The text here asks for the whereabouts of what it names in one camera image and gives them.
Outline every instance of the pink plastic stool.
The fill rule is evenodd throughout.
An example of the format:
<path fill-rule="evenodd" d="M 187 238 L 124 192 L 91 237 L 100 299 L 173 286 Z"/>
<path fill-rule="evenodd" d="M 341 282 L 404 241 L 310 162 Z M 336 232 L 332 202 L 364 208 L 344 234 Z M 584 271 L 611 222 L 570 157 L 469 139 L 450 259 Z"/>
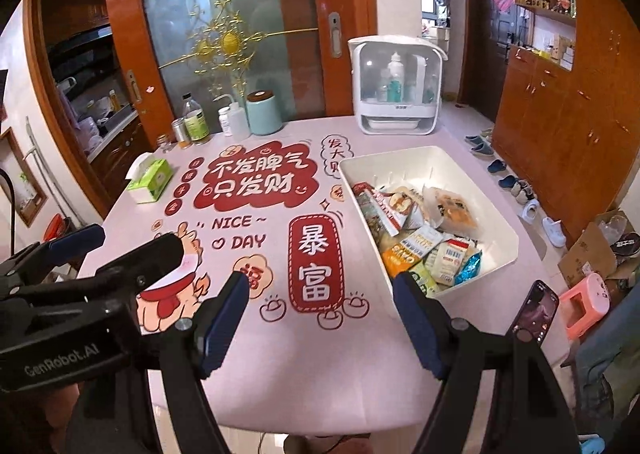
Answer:
<path fill-rule="evenodd" d="M 573 325 L 568 326 L 566 334 L 569 340 L 575 340 L 584 335 L 598 320 L 609 311 L 609 290 L 600 274 L 589 274 L 573 288 L 560 296 L 561 303 L 570 303 L 572 299 L 579 299 L 584 308 L 584 316 Z"/>

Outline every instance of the blue snack wrapper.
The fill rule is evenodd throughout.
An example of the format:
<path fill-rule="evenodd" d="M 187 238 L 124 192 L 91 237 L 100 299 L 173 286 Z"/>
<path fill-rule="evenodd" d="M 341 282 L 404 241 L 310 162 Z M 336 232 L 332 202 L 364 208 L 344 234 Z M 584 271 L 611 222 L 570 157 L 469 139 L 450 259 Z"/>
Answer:
<path fill-rule="evenodd" d="M 477 254 L 469 257 L 464 266 L 460 269 L 460 271 L 456 274 L 455 286 L 468 281 L 476 277 L 480 273 L 480 260 L 482 259 L 482 251 L 479 251 Z"/>

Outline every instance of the table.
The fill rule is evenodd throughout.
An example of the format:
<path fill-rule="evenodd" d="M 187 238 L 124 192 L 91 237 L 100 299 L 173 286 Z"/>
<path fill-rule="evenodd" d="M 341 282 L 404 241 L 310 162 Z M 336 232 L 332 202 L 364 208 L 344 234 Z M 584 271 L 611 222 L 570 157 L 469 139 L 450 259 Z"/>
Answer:
<path fill-rule="evenodd" d="M 546 275 L 485 163 L 443 128 L 372 136 L 354 117 L 336 117 L 292 122 L 241 145 L 217 134 L 176 147 L 164 155 L 177 173 L 160 200 L 136 205 L 123 193 L 104 221 L 104 245 L 88 254 L 80 275 L 158 233 L 178 233 L 186 259 L 138 300 L 144 326 L 156 330 L 193 314 L 233 269 L 248 273 L 251 299 L 236 336 L 223 366 L 203 382 L 220 424 L 320 436 L 424 423 L 439 383 L 383 309 L 389 293 L 377 252 L 337 171 L 341 158 L 422 145 L 444 149 L 518 234 L 514 263 L 442 299 L 452 317 L 504 333 L 533 280 L 558 293 L 566 287 Z M 560 318 L 543 351 L 551 363 L 568 353 Z M 150 387 L 154 403 L 166 407 L 158 372 L 150 373 Z M 482 398 L 489 397 L 485 389 Z"/>

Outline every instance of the smartphone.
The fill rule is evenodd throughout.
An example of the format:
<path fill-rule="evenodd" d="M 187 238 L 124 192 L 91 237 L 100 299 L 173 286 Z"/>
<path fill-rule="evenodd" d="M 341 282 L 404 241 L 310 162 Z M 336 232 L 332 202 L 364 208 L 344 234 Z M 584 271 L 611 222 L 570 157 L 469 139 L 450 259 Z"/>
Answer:
<path fill-rule="evenodd" d="M 542 344 L 556 315 L 558 304 L 559 299 L 554 291 L 542 281 L 535 281 L 511 325 L 511 332 L 526 329 L 538 344 Z"/>

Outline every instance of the blue shoe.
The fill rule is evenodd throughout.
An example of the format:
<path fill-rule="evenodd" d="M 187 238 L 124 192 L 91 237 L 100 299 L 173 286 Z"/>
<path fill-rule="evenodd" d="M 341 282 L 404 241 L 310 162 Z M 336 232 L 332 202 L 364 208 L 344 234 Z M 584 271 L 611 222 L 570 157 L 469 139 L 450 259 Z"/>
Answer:
<path fill-rule="evenodd" d="M 475 137 L 465 137 L 465 140 L 469 142 L 469 144 L 480 145 L 484 143 L 484 139 L 480 135 L 476 135 Z"/>
<path fill-rule="evenodd" d="M 476 157 L 481 158 L 491 158 L 495 155 L 494 149 L 486 142 L 482 142 L 482 144 L 472 147 L 471 152 L 476 155 Z"/>
<path fill-rule="evenodd" d="M 506 169 L 507 169 L 507 164 L 497 159 L 492 161 L 489 167 L 486 168 L 486 170 L 489 171 L 491 174 L 500 173 L 500 171 L 505 171 Z"/>
<path fill-rule="evenodd" d="M 516 185 L 517 181 L 518 179 L 513 176 L 513 174 L 508 174 L 503 179 L 498 181 L 498 185 L 500 185 L 500 187 L 502 187 L 503 189 L 511 189 L 514 185 Z"/>

